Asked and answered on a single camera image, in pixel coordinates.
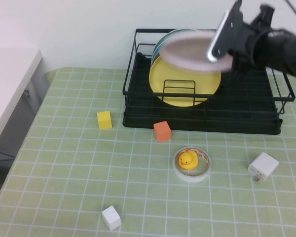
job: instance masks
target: yellow block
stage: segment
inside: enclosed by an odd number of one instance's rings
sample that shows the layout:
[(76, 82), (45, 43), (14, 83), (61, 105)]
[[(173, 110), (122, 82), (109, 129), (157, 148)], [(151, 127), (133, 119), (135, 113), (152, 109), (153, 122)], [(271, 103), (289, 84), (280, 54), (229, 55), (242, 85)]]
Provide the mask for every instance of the yellow block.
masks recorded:
[(109, 111), (98, 112), (98, 124), (100, 130), (112, 128), (112, 120)]

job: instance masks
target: tape roll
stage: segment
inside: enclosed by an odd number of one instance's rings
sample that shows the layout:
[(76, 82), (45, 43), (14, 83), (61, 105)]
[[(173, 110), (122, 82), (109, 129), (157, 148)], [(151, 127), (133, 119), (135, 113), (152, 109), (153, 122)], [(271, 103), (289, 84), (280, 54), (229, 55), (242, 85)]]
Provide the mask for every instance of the tape roll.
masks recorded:
[[(198, 156), (198, 165), (193, 170), (186, 170), (179, 166), (179, 156), (188, 151), (195, 151)], [(176, 176), (186, 182), (196, 183), (206, 179), (212, 168), (210, 156), (200, 148), (184, 147), (179, 149), (173, 156), (172, 167)]]

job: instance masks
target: white charger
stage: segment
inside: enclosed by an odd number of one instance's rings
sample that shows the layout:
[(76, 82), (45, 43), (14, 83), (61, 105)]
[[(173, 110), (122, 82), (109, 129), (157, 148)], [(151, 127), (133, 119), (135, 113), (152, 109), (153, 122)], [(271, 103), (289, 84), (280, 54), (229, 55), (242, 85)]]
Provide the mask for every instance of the white charger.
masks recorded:
[(257, 181), (265, 181), (277, 168), (279, 162), (267, 153), (262, 152), (248, 167), (250, 173), (257, 177)]

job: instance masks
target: cube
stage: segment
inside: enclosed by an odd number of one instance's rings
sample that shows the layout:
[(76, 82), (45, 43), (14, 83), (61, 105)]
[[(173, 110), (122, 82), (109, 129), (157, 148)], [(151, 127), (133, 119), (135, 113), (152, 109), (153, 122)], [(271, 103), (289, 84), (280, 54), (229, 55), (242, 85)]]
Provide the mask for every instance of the cube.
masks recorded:
[(120, 216), (113, 206), (110, 206), (109, 208), (102, 211), (102, 217), (110, 231), (114, 230), (122, 224)]
[(153, 130), (158, 142), (171, 139), (171, 129), (167, 121), (155, 123), (153, 125)]
[(112, 128), (112, 120), (109, 111), (98, 112), (98, 124), (100, 130)]

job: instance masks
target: orange block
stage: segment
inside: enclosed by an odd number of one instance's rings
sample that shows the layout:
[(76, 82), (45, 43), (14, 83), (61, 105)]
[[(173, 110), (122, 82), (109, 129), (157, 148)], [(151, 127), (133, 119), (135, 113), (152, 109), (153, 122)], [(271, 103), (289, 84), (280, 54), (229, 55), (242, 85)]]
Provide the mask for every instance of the orange block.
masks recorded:
[(171, 139), (171, 129), (167, 121), (155, 123), (153, 125), (153, 130), (158, 142), (164, 142)]

